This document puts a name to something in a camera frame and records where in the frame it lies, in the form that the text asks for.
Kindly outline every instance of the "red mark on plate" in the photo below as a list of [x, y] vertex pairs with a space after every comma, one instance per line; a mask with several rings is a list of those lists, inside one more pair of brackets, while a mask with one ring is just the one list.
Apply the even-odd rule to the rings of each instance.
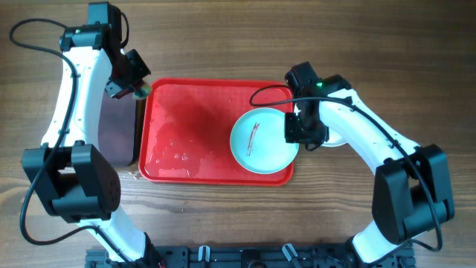
[[248, 143], [248, 153], [246, 153], [246, 156], [251, 155], [251, 151], [253, 150], [254, 135], [256, 135], [256, 131], [258, 130], [258, 127], [260, 127], [260, 125], [258, 123], [254, 123], [253, 130], [251, 131], [251, 134], [250, 134], [250, 141]]

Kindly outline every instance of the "wooden table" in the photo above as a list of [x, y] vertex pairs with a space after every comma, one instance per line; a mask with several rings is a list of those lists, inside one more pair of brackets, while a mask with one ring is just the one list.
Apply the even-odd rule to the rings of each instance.
[[[61, 61], [14, 46], [20, 19], [86, 23], [86, 1], [0, 4], [0, 267], [82, 267], [99, 243], [88, 233], [32, 246], [19, 232], [29, 186], [20, 165], [39, 146], [60, 88]], [[476, 5], [470, 1], [119, 1], [129, 17], [128, 48], [160, 77], [283, 80], [310, 61], [320, 76], [341, 74], [389, 125], [446, 151], [456, 217], [445, 246], [416, 246], [419, 267], [476, 265]], [[60, 28], [26, 25], [17, 39], [58, 48]], [[371, 220], [373, 176], [349, 146], [301, 150], [292, 180], [280, 188], [152, 184], [119, 169], [122, 204], [155, 245], [343, 242]], [[34, 237], [73, 229], [28, 211]], [[434, 233], [422, 236], [435, 243]]]

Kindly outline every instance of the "red tray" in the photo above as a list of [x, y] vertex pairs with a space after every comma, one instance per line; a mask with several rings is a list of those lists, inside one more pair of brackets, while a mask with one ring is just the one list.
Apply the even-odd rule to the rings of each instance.
[[[255, 174], [231, 154], [230, 134], [238, 118], [253, 109], [251, 94], [272, 81], [164, 78], [147, 98], [139, 171], [153, 182], [278, 186], [291, 179], [284, 170]], [[259, 93], [256, 102], [290, 99], [288, 89]], [[274, 108], [292, 111], [292, 103]]]

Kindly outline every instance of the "table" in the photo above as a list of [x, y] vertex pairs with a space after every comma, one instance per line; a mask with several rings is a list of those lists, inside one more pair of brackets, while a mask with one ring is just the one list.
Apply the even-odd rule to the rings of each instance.
[[[86, 23], [87, 1], [0, 2], [0, 267], [82, 267], [89, 233], [32, 246], [19, 232], [29, 181], [20, 165], [39, 146], [60, 88], [61, 61], [14, 46], [21, 19]], [[442, 252], [415, 247], [418, 267], [476, 264], [476, 5], [473, 1], [117, 1], [128, 17], [128, 49], [160, 77], [281, 80], [310, 61], [341, 74], [403, 135], [446, 151], [456, 204]], [[17, 39], [58, 48], [62, 29], [36, 23]], [[372, 219], [373, 176], [349, 146], [303, 148], [279, 188], [162, 185], [118, 169], [121, 203], [155, 245], [343, 242]], [[73, 229], [49, 217], [35, 196], [28, 228], [38, 239]], [[421, 237], [435, 243], [434, 233]]]

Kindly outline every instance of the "cable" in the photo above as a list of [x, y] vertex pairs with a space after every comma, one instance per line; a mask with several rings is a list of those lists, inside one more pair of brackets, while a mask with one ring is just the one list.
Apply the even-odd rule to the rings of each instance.
[[308, 101], [313, 101], [313, 100], [314, 101], [330, 101], [330, 102], [333, 102], [333, 103], [339, 103], [341, 105], [344, 105], [344, 106], [347, 106], [347, 107], [351, 108], [354, 111], [357, 111], [358, 113], [363, 115], [366, 119], [368, 119], [372, 124], [374, 124], [384, 134], [384, 136], [388, 139], [388, 141], [390, 141], [392, 143], [392, 145], [402, 154], [405, 162], [410, 167], [410, 169], [414, 172], [416, 179], [419, 180], [419, 183], [422, 186], [423, 192], [425, 193], [425, 197], [426, 197], [426, 199], [428, 201], [428, 204], [430, 206], [431, 217], [432, 217], [434, 229], [435, 229], [435, 232], [436, 232], [436, 235], [437, 235], [437, 246], [432, 247], [432, 246], [429, 246], [427, 243], [423, 243], [422, 241], [416, 240], [416, 239], [413, 239], [413, 238], [410, 239], [410, 242], [415, 243], [417, 245], [420, 245], [420, 246], [424, 247], [425, 249], [428, 249], [432, 252], [439, 252], [442, 249], [442, 247], [443, 247], [443, 235], [442, 235], [442, 232], [441, 232], [441, 225], [440, 225], [440, 221], [438, 220], [437, 212], [436, 212], [436, 209], [434, 207], [433, 199], [431, 198], [431, 194], [430, 194], [430, 191], [428, 189], [428, 186], [426, 185], [425, 180], [422, 178], [422, 175], [418, 171], [415, 164], [410, 160], [410, 157], [405, 152], [405, 150], [403, 150], [400, 143], [396, 139], [394, 139], [392, 137], [392, 135], [390, 135], [387, 132], [387, 130], [385, 130], [385, 128], [382, 127], [379, 124], [379, 122], [377, 122], [374, 118], [372, 118], [366, 112], [362, 111], [357, 106], [349, 104], [349, 103], [343, 101], [340, 98], [303, 97], [303, 98], [292, 98], [292, 99], [289, 99], [289, 100], [282, 100], [282, 101], [280, 100], [280, 101], [275, 101], [275, 102], [271, 102], [271, 103], [254, 103], [253, 102], [253, 98], [256, 96], [256, 94], [258, 94], [259, 92], [261, 92], [263, 90], [270, 89], [270, 88], [275, 88], [275, 87], [285, 87], [285, 88], [289, 89], [289, 87], [286, 86], [286, 85], [265, 86], [261, 89], [258, 89], [255, 93], [253, 93], [253, 95], [250, 97], [250, 104], [252, 106], [255, 106], [255, 107], [267, 107], [267, 106], [276, 106], [276, 105], [281, 105], [281, 104], [285, 104], [285, 103], [291, 103], [291, 102], [294, 103], [294, 102], [298, 102], [298, 101], [307, 101], [307, 100]]
[[124, 17], [124, 21], [126, 22], [126, 38], [124, 40], [124, 42], [122, 42], [120, 44], [120, 48], [125, 48], [127, 43], [129, 42], [129, 21], [127, 20], [127, 16], [126, 14], [124, 14], [123, 12], [120, 13], [122, 15], [122, 17]]
[[120, 252], [120, 250], [110, 241], [110, 239], [104, 235], [104, 233], [100, 230], [99, 227], [97, 226], [83, 226], [83, 227], [79, 227], [67, 234], [64, 234], [58, 238], [55, 238], [55, 239], [52, 239], [52, 240], [46, 240], [46, 241], [39, 241], [39, 240], [35, 240], [34, 238], [32, 238], [29, 234], [28, 234], [28, 230], [26, 228], [26, 215], [27, 215], [27, 210], [28, 210], [28, 204], [30, 203], [30, 199], [31, 199], [31, 196], [33, 195], [33, 192], [35, 191], [35, 188], [36, 188], [36, 184], [38, 183], [38, 181], [41, 179], [43, 173], [45, 172], [46, 170], [46, 167], [48, 167], [51, 162], [53, 161], [54, 159], [54, 156], [58, 150], [58, 148], [60, 147], [61, 143], [62, 143], [62, 140], [64, 139], [65, 137], [65, 134], [67, 133], [67, 129], [68, 129], [68, 122], [70, 121], [71, 119], [71, 113], [72, 113], [72, 110], [73, 110], [73, 105], [74, 105], [74, 99], [76, 98], [76, 92], [77, 92], [77, 70], [74, 66], [74, 64], [69, 60], [69, 58], [67, 58], [65, 55], [61, 54], [60, 52], [58, 51], [54, 51], [50, 48], [43, 48], [43, 47], [39, 47], [39, 46], [35, 46], [35, 45], [28, 45], [28, 44], [24, 44], [24, 43], [21, 43], [21, 42], [18, 42], [16, 41], [14, 38], [13, 38], [13, 34], [15, 33], [15, 30], [24, 25], [24, 24], [27, 24], [29, 22], [47, 22], [47, 23], [51, 23], [51, 24], [54, 24], [54, 25], [58, 25], [62, 28], [67, 28], [64, 24], [61, 24], [59, 22], [55, 22], [53, 20], [50, 20], [50, 19], [26, 19], [26, 20], [22, 20], [20, 22], [18, 22], [17, 24], [15, 24], [11, 30], [10, 30], [10, 34], [9, 34], [9, 37], [10, 37], [10, 41], [15, 44], [15, 45], [18, 45], [22, 48], [28, 48], [28, 49], [33, 49], [33, 50], [36, 50], [36, 51], [43, 51], [43, 52], [47, 52], [49, 54], [53, 54], [55, 56], [58, 56], [60, 57], [61, 59], [63, 59], [64, 61], [66, 61], [66, 63], [68, 64], [69, 68], [71, 69], [71, 76], [73, 77], [73, 83], [72, 83], [72, 89], [71, 89], [71, 97], [69, 98], [69, 102], [68, 102], [68, 108], [66, 110], [66, 114], [65, 114], [65, 120], [63, 121], [62, 123], [62, 126], [61, 126], [61, 129], [59, 131], [59, 136], [58, 136], [58, 139], [57, 139], [57, 142], [55, 143], [55, 145], [53, 146], [53, 148], [51, 148], [51, 152], [49, 153], [48, 157], [46, 158], [45, 162], [43, 163], [43, 165], [41, 166], [41, 168], [39, 169], [38, 173], [35, 175], [35, 178], [33, 179], [33, 181], [31, 182], [31, 185], [25, 195], [25, 201], [23, 202], [23, 205], [22, 205], [22, 210], [21, 210], [21, 213], [20, 213], [20, 232], [22, 233], [23, 237], [25, 238], [26, 241], [28, 241], [29, 243], [32, 243], [33, 245], [37, 245], [37, 246], [45, 246], [45, 245], [51, 245], [51, 244], [54, 244], [54, 243], [58, 243], [62, 240], [65, 240], [66, 238], [72, 236], [72, 235], [75, 235], [76, 233], [78, 232], [81, 232], [82, 230], [86, 230], [86, 229], [92, 229], [92, 230], [95, 230], [104, 240], [105, 242], [128, 264], [130, 265], [131, 267], [133, 266], [132, 263], [129, 261], [129, 259], [127, 259], [123, 254], [122, 252]]

